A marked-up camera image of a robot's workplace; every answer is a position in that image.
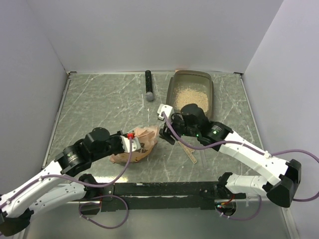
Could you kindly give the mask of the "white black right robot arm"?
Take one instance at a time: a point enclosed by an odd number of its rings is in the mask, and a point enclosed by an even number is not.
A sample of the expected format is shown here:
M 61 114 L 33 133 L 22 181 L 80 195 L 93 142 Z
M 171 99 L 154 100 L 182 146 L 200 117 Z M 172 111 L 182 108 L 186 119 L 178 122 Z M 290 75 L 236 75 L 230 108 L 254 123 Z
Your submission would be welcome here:
M 301 181 L 302 166 L 298 161 L 286 161 L 254 146 L 230 127 L 211 121 L 196 104 L 184 106 L 179 113 L 161 104 L 158 118 L 165 122 L 160 137 L 170 144 L 181 141 L 182 136 L 195 137 L 203 149 L 212 148 L 233 157 L 258 173 L 257 176 L 225 173 L 219 178 L 219 196 L 255 194 L 266 196 L 277 206 L 290 207 Z

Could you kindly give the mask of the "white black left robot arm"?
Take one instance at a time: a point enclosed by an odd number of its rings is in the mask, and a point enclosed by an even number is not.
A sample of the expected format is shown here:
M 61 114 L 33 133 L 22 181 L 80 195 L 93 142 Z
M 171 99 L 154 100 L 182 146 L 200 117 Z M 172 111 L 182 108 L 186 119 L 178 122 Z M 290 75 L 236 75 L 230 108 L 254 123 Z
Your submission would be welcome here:
M 139 139 L 134 133 L 118 131 L 110 134 L 105 128 L 94 128 L 84 138 L 66 147 L 37 175 L 1 195 L 0 234 L 13 236 L 26 229 L 36 214 L 64 203 L 98 198 L 103 189 L 113 185 L 116 179 L 101 184 L 90 174 L 80 179 L 76 179 L 76 175 L 89 169 L 97 160 L 121 153 L 132 156 L 140 148 Z

